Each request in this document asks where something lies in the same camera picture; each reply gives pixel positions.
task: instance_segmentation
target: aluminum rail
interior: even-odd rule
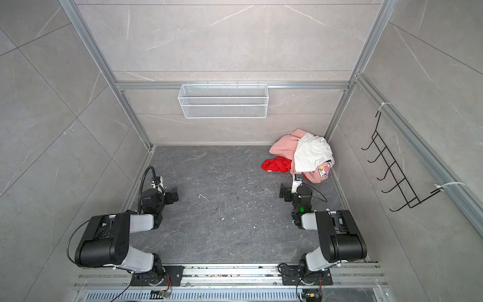
[[[325,138],[327,140],[329,140],[334,133],[335,127],[337,126],[337,123],[339,122],[342,113],[344,112],[345,106],[347,106],[347,103],[351,98],[352,92],[354,90],[353,86],[356,74],[364,71],[367,63],[369,62],[370,56],[374,52],[377,42],[379,41],[397,3],[398,0],[384,0],[384,2],[381,4],[381,8],[379,10],[379,13],[377,14],[374,24],[372,25],[366,44],[362,48],[359,59],[357,60],[351,77],[349,78],[349,88],[342,94],[341,100],[339,101],[339,104],[337,105],[336,110],[332,115],[329,126],[327,127],[325,133]]]
[[[295,288],[282,285],[277,263],[200,263],[185,266],[177,288]],[[330,269],[333,285],[327,288],[386,288],[383,272],[376,262],[348,262]],[[111,268],[82,269],[74,289],[124,289],[131,275]],[[141,287],[157,289],[163,287]],[[299,288],[317,286],[299,285]]]
[[[349,83],[344,81],[208,81],[208,82],[117,82],[117,88],[120,90],[128,89],[180,89],[181,85],[185,84],[263,84],[267,85],[269,89],[347,89]]]

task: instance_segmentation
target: pile of clothes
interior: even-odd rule
[[[334,165],[332,150],[325,138],[301,129],[282,136],[269,152],[278,157],[266,160],[262,169],[290,172],[292,175],[302,173],[315,184],[326,180]]]

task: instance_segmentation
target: dark gray floor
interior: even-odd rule
[[[378,302],[371,288],[325,288],[322,302]]]
[[[167,189],[178,186],[180,200],[165,207],[159,229],[132,234],[131,245],[164,263],[296,262],[314,250],[317,232],[294,226],[292,204],[278,198],[291,175],[260,167],[275,157],[269,148],[157,147],[151,164]],[[313,209],[341,208],[332,176],[311,185],[329,201],[313,199]]]

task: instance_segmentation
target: gray tiled wall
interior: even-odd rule
[[[302,128],[324,135],[342,90],[270,91],[266,118],[187,119],[179,90],[126,90],[125,94],[154,144],[272,144]]]
[[[1,301],[68,300],[66,237],[134,180],[146,150],[106,86],[57,0],[2,1]]]
[[[482,14],[481,1],[400,0],[364,70],[480,200]],[[412,209],[389,210],[404,199],[397,189],[381,192],[394,182],[377,180],[386,167],[380,158],[367,162],[377,156],[374,147],[361,150],[370,143],[376,112],[365,93],[356,91],[330,140],[349,206],[371,234],[369,252],[382,263],[398,301],[480,301],[483,240],[449,197],[439,193]],[[425,198],[435,188],[434,178],[384,118],[378,129],[416,194]],[[407,185],[403,190],[409,193]],[[397,251],[385,253],[388,248]]]
[[[453,201],[441,192],[414,207],[404,204],[387,166],[374,145],[367,151],[378,107],[357,89],[330,139],[336,161],[335,174],[356,222],[367,238],[371,260],[381,263],[396,301],[479,301],[483,282],[478,274],[483,240]],[[384,117],[378,132],[411,182],[420,199],[434,190],[436,180]],[[402,179],[393,167],[398,180]],[[402,188],[409,198],[407,184]]]
[[[119,81],[347,81],[380,1],[80,0]],[[154,144],[323,135],[342,91],[271,90],[265,119],[186,119],[177,91],[126,90]]]

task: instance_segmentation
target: white wire mesh basket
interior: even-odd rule
[[[186,118],[262,118],[269,90],[263,84],[186,84],[178,100]]]

